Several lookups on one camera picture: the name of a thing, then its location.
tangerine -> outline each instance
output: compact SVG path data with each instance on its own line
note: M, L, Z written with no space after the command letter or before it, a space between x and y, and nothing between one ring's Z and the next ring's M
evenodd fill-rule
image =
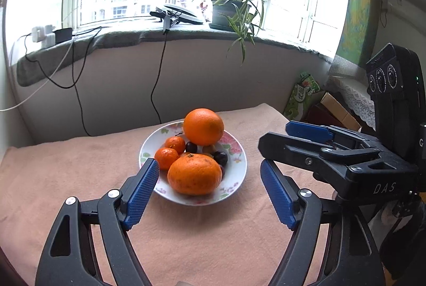
M211 157L190 153L171 165L167 179L176 192L192 196L207 195L219 186L222 171Z
M173 136L166 139L164 142L165 148L172 148L178 152L178 154L182 154L185 151L186 142L182 137Z
M221 117L212 110L198 108L185 117L183 129L191 142L207 146L219 141L223 135L224 125Z
M160 148L154 155L161 170L169 170L170 166L179 158L179 154L172 148Z

metal bolt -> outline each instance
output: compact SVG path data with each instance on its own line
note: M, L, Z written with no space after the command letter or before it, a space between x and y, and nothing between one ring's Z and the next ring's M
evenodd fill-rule
M361 173L363 171L361 167L351 167L351 170L353 170L356 173Z
M66 204L68 204L68 205L71 205L71 204L74 204L74 203L75 203L75 201L77 201L75 197L68 197L68 198L65 200L65 203L66 203Z
M300 195L303 196L303 197L310 197L310 196L312 196L312 192L308 189L301 189Z
M120 191L118 191L118 190L111 190L110 192L108 192L109 198L116 198L119 195L120 195Z

white floral plate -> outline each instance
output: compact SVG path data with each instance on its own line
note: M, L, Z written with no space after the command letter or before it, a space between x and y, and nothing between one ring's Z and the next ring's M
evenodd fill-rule
M139 167L149 157L154 157L155 152L163 146L167 138L180 135L186 142L188 139L183 134L183 121L171 123L163 126L153 132L144 142L139 153ZM182 195L174 191L168 181L167 174L160 171L157 185L154 191L169 199L172 202L184 205L208 205L220 202L232 195L240 187L247 172L247 158L241 144L228 132L224 132L222 138L215 144L217 150L224 151L228 154L228 163L225 166L225 172L220 185L209 195L206 196L188 196Z

blue textured pad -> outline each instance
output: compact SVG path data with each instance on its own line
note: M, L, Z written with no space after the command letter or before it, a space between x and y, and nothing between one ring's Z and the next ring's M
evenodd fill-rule
M127 230L131 229L134 224L138 224L141 220L155 184L157 184L158 176L158 162L153 161L127 202L127 216L123 221L123 225Z
M271 199L279 220L283 224L286 224L289 229L293 230L297 224L293 213L293 203L267 160L263 160L260 165L260 178L263 181L263 185L266 188L266 192Z
M326 127L290 121L285 126L285 131L289 136L309 139L312 142L324 144L333 139L334 135Z

plate of fruit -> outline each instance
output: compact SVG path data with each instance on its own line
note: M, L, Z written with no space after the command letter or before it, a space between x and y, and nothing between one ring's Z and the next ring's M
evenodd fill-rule
M154 191L184 205L224 200L237 191L247 172L241 144L224 130L216 113L204 108L153 132L142 145L139 167L148 158L160 166Z

